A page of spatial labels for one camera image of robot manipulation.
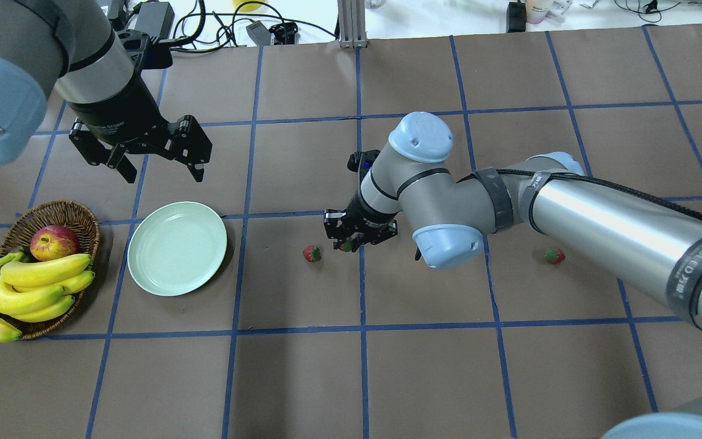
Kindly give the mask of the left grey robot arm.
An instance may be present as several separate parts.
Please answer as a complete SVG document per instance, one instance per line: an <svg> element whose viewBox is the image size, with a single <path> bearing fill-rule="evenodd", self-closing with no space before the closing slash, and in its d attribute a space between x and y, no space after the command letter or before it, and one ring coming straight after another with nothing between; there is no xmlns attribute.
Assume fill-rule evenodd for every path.
<svg viewBox="0 0 702 439"><path fill-rule="evenodd" d="M134 183L130 155L184 164L197 182L212 143L195 117L166 120L143 70L172 65L189 36L115 30L95 1L0 1L0 166L19 158L58 93L76 114L70 141L90 166Z"/></svg>

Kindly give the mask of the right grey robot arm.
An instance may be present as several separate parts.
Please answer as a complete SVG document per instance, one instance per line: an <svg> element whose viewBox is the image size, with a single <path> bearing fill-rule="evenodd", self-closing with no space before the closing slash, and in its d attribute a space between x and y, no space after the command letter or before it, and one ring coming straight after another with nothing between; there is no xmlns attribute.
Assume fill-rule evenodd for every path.
<svg viewBox="0 0 702 439"><path fill-rule="evenodd" d="M354 152L355 194L324 212L333 247L356 252L410 222L417 260L454 269L488 253L488 235L526 227L637 287L702 331L702 212L588 177L566 152L454 180L452 133L429 112L404 116L382 149Z"/></svg>

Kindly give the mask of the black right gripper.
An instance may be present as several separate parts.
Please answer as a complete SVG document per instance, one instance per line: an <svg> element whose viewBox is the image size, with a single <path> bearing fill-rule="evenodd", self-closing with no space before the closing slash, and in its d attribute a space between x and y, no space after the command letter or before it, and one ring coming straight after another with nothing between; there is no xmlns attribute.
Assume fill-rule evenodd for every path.
<svg viewBox="0 0 702 439"><path fill-rule="evenodd" d="M376 245L398 236L399 227L395 213L379 212L369 206L362 196L354 195L344 209L324 210L324 231L332 240L334 250L348 238L355 242L356 250L363 245Z"/></svg>

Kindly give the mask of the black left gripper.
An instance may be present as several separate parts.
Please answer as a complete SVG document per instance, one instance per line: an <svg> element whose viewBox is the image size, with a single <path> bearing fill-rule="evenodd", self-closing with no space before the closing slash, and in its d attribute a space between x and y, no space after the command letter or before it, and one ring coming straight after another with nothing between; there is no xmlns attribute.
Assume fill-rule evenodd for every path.
<svg viewBox="0 0 702 439"><path fill-rule="evenodd" d="M209 137L193 116L165 119L139 75L112 97L68 106L83 125L72 130L71 142L91 166L108 164L111 149L122 145L128 154L157 154L181 162L195 182L204 181L205 164L211 161ZM128 158L121 158L115 170L128 184L135 183L138 172Z"/></svg>

